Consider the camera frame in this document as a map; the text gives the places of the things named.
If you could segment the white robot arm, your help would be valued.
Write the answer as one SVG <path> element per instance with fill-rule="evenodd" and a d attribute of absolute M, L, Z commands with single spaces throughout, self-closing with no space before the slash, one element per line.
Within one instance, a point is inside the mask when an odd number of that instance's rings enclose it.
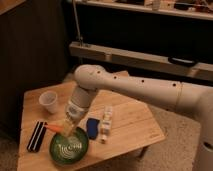
<path fill-rule="evenodd" d="M 76 68 L 74 80 L 76 86 L 65 107 L 65 136 L 76 129 L 98 92 L 109 90 L 197 120 L 201 130 L 192 171 L 213 171 L 212 86 L 115 75 L 89 64 Z"/>

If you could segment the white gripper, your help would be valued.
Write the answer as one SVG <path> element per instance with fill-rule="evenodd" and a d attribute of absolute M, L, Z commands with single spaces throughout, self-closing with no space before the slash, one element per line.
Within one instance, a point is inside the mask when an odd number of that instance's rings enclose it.
<path fill-rule="evenodd" d="M 61 134 L 63 136 L 71 136 L 75 131 L 78 122 L 80 122 L 88 113 L 88 109 L 69 102 L 65 107 L 65 113 L 68 119 L 65 119 L 62 124 Z"/>

